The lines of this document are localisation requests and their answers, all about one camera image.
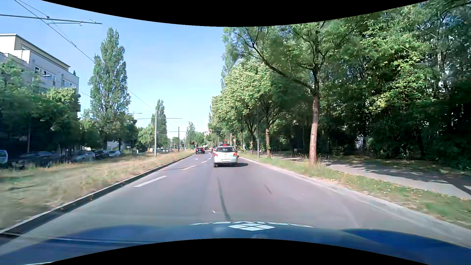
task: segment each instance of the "black car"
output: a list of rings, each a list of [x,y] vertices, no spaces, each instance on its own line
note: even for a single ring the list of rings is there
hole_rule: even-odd
[[[28,166],[51,166],[59,160],[58,155],[49,151],[29,152],[20,155],[17,159],[12,159],[13,167],[17,169],[27,168]]]
[[[110,157],[108,151],[106,150],[92,150],[92,152],[95,154],[95,159],[104,159]]]

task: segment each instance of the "blue car hood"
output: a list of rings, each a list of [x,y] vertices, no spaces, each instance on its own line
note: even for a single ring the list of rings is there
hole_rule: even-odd
[[[178,240],[248,238],[319,243],[405,258],[424,264],[464,265],[471,249],[400,232],[317,229],[308,225],[227,221],[184,226],[121,225],[49,239],[0,256],[3,265],[52,262],[116,248]]]

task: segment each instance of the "white car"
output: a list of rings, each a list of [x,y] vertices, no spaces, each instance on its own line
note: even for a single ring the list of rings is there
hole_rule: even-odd
[[[119,157],[121,155],[121,152],[119,150],[108,151],[108,155],[110,157]]]
[[[213,167],[221,164],[238,165],[239,155],[233,146],[218,146],[213,156]]]

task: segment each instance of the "hood logo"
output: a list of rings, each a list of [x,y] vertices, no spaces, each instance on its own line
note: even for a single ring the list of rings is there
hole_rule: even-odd
[[[232,224],[232,225],[229,225],[228,227],[241,229],[241,230],[247,230],[247,231],[258,231],[258,230],[266,230],[266,229],[276,228],[276,226],[271,226],[271,225],[268,225],[268,224],[292,225],[292,226],[301,226],[301,227],[313,228],[312,226],[303,225],[303,224],[288,224],[288,223],[274,223],[274,222],[250,222],[250,221],[207,222],[207,223],[195,223],[195,224],[190,224],[190,225],[200,225],[200,224]]]
[[[242,230],[248,230],[248,231],[257,231],[257,230],[275,228],[274,226],[266,225],[266,224],[234,224],[234,225],[230,225],[229,227],[242,229]]]

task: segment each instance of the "grass median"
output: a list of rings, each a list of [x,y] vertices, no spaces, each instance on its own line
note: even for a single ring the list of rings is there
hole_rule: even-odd
[[[192,154],[148,153],[22,171],[0,170],[0,229]]]
[[[240,156],[308,177],[336,182],[351,190],[387,200],[437,219],[471,229],[471,200],[338,172],[324,165],[310,165],[307,161],[294,162],[276,158],[259,158],[257,155],[252,154],[241,154]]]

